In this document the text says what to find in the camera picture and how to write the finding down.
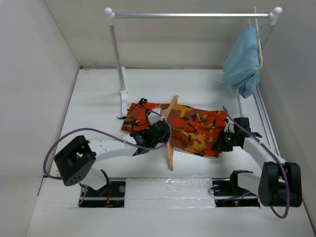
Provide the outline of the orange camouflage trousers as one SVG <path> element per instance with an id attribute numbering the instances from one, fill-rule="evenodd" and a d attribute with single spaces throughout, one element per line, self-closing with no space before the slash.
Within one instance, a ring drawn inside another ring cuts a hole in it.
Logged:
<path id="1" fill-rule="evenodd" d="M 169 104 L 150 103 L 144 98 L 138 103 L 132 103 L 127 116 L 123 117 L 121 130 L 132 133 L 147 129 L 148 111 L 158 107 L 165 110 Z M 220 152 L 212 150 L 212 147 L 228 122 L 228 116 L 223 110 L 206 111 L 176 104 L 167 121 L 172 129 L 172 146 L 202 157 L 219 157 Z"/>

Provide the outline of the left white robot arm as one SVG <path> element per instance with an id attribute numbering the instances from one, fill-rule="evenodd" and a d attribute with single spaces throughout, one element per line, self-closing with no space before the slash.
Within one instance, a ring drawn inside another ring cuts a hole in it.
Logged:
<path id="1" fill-rule="evenodd" d="M 147 129 L 133 132 L 123 138 L 112 137 L 105 141 L 88 141 L 85 136 L 75 137 L 54 157 L 60 177 L 65 186 L 80 184 L 100 197 L 110 193 L 112 183 L 104 170 L 97 179 L 92 171 L 94 163 L 118 157 L 135 157 L 158 150 L 171 138 L 171 128 L 167 122 L 160 120 Z"/>

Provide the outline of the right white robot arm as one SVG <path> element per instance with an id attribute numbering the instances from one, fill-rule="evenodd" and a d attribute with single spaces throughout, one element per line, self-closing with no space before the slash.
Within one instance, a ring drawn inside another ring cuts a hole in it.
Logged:
<path id="1" fill-rule="evenodd" d="M 230 192 L 238 195 L 250 191 L 268 207 L 300 207 L 303 201 L 300 166 L 278 156 L 261 138 L 251 130 L 246 117 L 235 118 L 221 129 L 213 149 L 222 153 L 240 147 L 261 169 L 260 175 L 248 170 L 233 171 L 228 182 Z"/>

